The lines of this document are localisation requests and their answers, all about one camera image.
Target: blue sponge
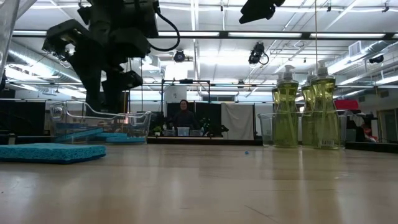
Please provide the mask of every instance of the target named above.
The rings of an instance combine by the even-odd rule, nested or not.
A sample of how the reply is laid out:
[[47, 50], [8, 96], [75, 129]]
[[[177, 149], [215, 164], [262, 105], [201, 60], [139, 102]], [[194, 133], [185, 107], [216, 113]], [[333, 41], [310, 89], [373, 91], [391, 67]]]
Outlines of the blue sponge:
[[127, 133], [99, 133], [95, 136], [100, 138], [126, 138]]
[[79, 138], [85, 138], [89, 137], [98, 133], [102, 133], [104, 131], [103, 128], [95, 128], [95, 129], [89, 129], [89, 130], [84, 130], [84, 131], [78, 131], [75, 133], [70, 133], [70, 134], [64, 134], [61, 136], [57, 136], [55, 138], [55, 142], [65, 142], [68, 140], [72, 139], [79, 139]]
[[145, 143], [145, 138], [106, 138], [107, 143]]
[[99, 159], [106, 155], [105, 146], [81, 146], [36, 143], [0, 146], [0, 161], [71, 164]]

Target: ceiling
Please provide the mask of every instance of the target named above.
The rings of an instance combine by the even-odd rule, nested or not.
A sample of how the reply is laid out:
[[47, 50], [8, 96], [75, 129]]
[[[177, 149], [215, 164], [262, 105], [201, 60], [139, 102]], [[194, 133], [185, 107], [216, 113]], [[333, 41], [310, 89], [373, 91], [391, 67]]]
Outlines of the ceiling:
[[[198, 3], [196, 10], [191, 9], [191, 1]], [[317, 0], [318, 6], [327, 6], [329, 0]], [[160, 0], [162, 14], [170, 19], [180, 30], [246, 30], [246, 31], [300, 31], [300, 32], [398, 32], [398, 0], [390, 0], [390, 11], [382, 13], [386, 0], [332, 0], [332, 11], [320, 10], [315, 23], [315, 13], [294, 12], [314, 7], [314, 0], [286, 0], [271, 20], [259, 20], [248, 24], [240, 24], [240, 8], [246, 0]], [[223, 2], [224, 12], [220, 11]], [[343, 10], [355, 2], [354, 8], [346, 14]], [[63, 8], [43, 9], [43, 6], [63, 6]], [[78, 0], [37, 0], [32, 8], [27, 10], [15, 24], [15, 30], [47, 30], [68, 19], [76, 19], [83, 23], [76, 12]], [[376, 10], [376, 12], [361, 12], [363, 10]], [[197, 19], [192, 21], [192, 14], [198, 13]], [[172, 28], [159, 17], [157, 18], [158, 30]], [[43, 38], [15, 37], [13, 42], [26, 46], [28, 49], [44, 54], [41, 50]], [[150, 42], [158, 47], [171, 47], [175, 44], [173, 39], [152, 39]], [[347, 53], [348, 47], [355, 40], [322, 40], [322, 41], [289, 41], [289, 40], [231, 40], [231, 39], [197, 39], [199, 52], [198, 64], [200, 72], [198, 77], [212, 82], [237, 82], [239, 79], [246, 83], [262, 83], [271, 78], [279, 67], [290, 64], [296, 67], [296, 74], [302, 74], [302, 81], [308, 69], [316, 68], [317, 59], [336, 59]], [[248, 57], [256, 42], [263, 42], [270, 57], [268, 65], [250, 67]], [[295, 55], [300, 47], [302, 51]], [[192, 39], [182, 39], [177, 49], [194, 58], [194, 43]], [[152, 55], [159, 56], [162, 61], [172, 60], [172, 53], [152, 51]], [[359, 67], [363, 62], [355, 63]], [[347, 78], [352, 77], [358, 70], [340, 72]], [[195, 72], [189, 71], [188, 78], [195, 78]]]

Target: clear plastic bin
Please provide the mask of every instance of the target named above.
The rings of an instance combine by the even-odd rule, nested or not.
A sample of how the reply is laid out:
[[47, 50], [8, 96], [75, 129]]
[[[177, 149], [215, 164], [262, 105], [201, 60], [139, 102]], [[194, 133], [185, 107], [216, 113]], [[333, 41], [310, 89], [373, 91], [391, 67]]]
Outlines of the clear plastic bin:
[[[313, 140], [306, 147], [342, 149], [346, 141], [347, 114], [345, 110], [259, 114], [263, 145], [295, 148], [302, 144], [301, 139], [306, 134], [310, 134]], [[304, 116], [306, 119], [313, 119], [313, 129], [308, 130], [304, 127]]]
[[178, 127], [178, 136], [189, 136], [189, 128]]
[[163, 135], [164, 136], [175, 136], [175, 131], [174, 130], [163, 130]]
[[191, 136], [200, 137], [201, 130], [191, 130]]
[[94, 111], [82, 101], [62, 101], [50, 105], [55, 142], [145, 143], [151, 112], [111, 114]]

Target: air duct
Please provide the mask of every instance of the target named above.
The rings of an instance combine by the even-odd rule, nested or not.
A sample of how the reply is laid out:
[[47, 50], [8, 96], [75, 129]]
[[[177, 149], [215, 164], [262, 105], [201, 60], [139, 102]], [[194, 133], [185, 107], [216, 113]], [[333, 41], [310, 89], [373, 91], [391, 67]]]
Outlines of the air duct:
[[349, 46], [348, 52], [339, 56], [335, 60], [326, 63], [330, 74], [338, 73], [341, 70], [354, 65], [353, 62], [358, 60], [366, 60], [377, 56], [378, 54], [385, 54], [390, 49], [389, 47], [395, 45], [396, 41], [371, 41], [360, 40]]
[[65, 68], [60, 62], [44, 57], [15, 42], [10, 43], [8, 56], [11, 57], [7, 60], [8, 63], [30, 66], [32, 72], [38, 75], [57, 75], [63, 82], [80, 82], [78, 75], [72, 69]]

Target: wooden table surface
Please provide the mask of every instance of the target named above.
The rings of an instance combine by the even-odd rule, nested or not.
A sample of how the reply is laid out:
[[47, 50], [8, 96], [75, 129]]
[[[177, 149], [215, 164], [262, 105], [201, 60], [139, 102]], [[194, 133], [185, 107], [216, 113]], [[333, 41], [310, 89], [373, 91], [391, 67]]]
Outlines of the wooden table surface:
[[0, 163], [0, 223], [396, 224], [398, 156], [155, 144]]

